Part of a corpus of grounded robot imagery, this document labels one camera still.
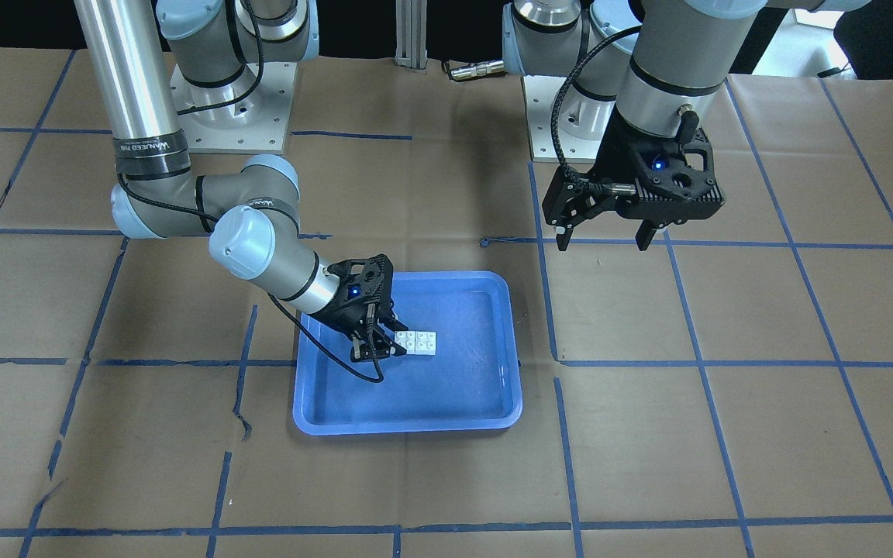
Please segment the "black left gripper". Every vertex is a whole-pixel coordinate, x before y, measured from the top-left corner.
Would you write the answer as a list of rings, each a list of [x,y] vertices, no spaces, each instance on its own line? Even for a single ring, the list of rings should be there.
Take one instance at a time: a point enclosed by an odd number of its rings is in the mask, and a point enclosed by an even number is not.
[[[592,169],[556,172],[542,202],[543,219],[555,227],[557,249],[603,212],[641,220],[638,250],[648,250],[667,225],[714,216],[726,203],[715,159],[702,125],[683,124],[674,136],[652,136],[630,124],[610,124]]]

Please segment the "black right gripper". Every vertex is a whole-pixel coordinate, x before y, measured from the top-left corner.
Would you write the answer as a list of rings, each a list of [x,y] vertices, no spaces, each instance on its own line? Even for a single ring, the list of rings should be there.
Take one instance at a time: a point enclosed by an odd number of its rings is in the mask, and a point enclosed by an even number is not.
[[[315,313],[315,320],[350,338],[352,363],[403,357],[406,347],[397,343],[377,326],[391,332],[408,331],[393,311],[393,264],[387,255],[364,259],[345,259],[325,268],[336,277],[338,286],[333,300]]]

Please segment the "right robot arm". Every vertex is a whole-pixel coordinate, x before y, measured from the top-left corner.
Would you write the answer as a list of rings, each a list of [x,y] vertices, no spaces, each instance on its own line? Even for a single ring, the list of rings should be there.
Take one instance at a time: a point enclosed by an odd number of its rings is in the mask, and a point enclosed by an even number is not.
[[[286,301],[351,341],[351,360],[407,353],[386,255],[330,263],[300,240],[298,174],[273,154],[235,174],[196,176],[180,118],[255,107],[267,61],[308,59],[316,47],[308,4],[223,1],[78,1],[109,123],[117,183],[114,222],[130,238],[209,234],[209,253],[231,274]]]

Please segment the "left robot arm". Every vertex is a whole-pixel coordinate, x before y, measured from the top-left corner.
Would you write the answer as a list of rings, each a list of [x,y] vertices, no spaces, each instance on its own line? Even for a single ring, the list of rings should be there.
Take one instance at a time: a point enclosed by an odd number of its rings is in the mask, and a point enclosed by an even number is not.
[[[513,1],[503,8],[507,73],[563,79],[549,110],[557,172],[541,205],[566,250],[603,212],[640,222],[639,250],[669,225],[714,216],[717,184],[702,116],[762,9],[853,11],[861,1]],[[568,162],[559,139],[570,91],[611,105],[592,169]]]

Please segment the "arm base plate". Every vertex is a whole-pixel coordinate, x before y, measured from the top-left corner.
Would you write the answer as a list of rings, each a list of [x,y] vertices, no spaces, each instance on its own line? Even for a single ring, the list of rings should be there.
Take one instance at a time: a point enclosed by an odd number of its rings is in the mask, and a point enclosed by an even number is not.
[[[189,84],[175,67],[171,97],[178,111],[226,102],[247,91],[256,73],[256,64],[248,64],[248,70],[233,84],[206,89]],[[255,91],[237,105],[178,116],[191,152],[283,154],[297,75],[294,61],[268,61]]]
[[[595,162],[614,102],[598,100],[591,96],[603,92],[617,95],[624,74],[624,71],[620,71],[617,77],[606,75],[595,82],[595,88],[588,86],[584,93],[574,88],[568,89],[566,98],[561,102],[557,121],[557,137],[560,139],[561,149],[568,163],[578,165]],[[550,137],[550,114],[563,82],[564,79],[561,77],[546,77],[546,75],[522,77],[532,161],[542,163],[559,161]]]

